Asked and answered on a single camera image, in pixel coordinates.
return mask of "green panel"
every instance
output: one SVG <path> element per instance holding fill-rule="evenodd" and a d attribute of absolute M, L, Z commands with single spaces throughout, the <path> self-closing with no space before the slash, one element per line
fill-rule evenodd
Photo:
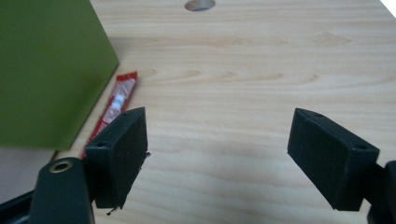
<path fill-rule="evenodd" d="M 0 1 L 0 147 L 69 149 L 117 67 L 88 0 Z"/>

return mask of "gray surface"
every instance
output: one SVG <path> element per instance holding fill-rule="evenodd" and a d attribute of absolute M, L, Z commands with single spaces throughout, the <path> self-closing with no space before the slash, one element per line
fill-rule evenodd
<path fill-rule="evenodd" d="M 53 151 L 0 148 L 0 203 L 35 187 L 38 171 Z"/>

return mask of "wooden table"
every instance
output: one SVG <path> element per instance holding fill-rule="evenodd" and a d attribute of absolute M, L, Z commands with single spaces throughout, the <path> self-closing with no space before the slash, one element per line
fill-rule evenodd
<path fill-rule="evenodd" d="M 146 160 L 121 211 L 97 223 L 366 223 L 333 211 L 287 154 L 295 107 L 314 110 L 396 160 L 396 19 L 379 0 L 92 0 L 137 70 Z M 71 151 L 77 156 L 109 83 Z"/>

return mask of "candy wrapper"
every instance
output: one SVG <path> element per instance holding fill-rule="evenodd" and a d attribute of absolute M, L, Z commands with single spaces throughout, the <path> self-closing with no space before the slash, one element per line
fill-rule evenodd
<path fill-rule="evenodd" d="M 111 95 L 109 96 L 106 104 L 106 108 L 96 123 L 93 132 L 88 138 L 87 143 L 99 134 L 114 118 L 125 111 L 127 107 L 127 102 L 131 98 L 132 91 L 134 89 L 134 84 L 137 81 L 137 72 L 132 72 L 125 75 L 120 75 L 116 77 L 116 83 L 113 86 Z M 80 157 L 83 159 L 85 157 L 85 150 L 82 150 Z"/>

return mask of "red packet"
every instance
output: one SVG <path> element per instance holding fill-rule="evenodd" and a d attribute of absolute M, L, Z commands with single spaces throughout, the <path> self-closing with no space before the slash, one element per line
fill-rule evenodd
<path fill-rule="evenodd" d="M 116 77 L 116 83 L 113 86 L 111 95 L 108 97 L 106 108 L 96 123 L 93 132 L 88 138 L 87 143 L 99 134 L 113 119 L 125 111 L 127 102 L 131 98 L 134 84 L 137 81 L 137 72 L 132 72 Z M 83 149 L 80 157 L 85 157 L 85 150 Z"/>

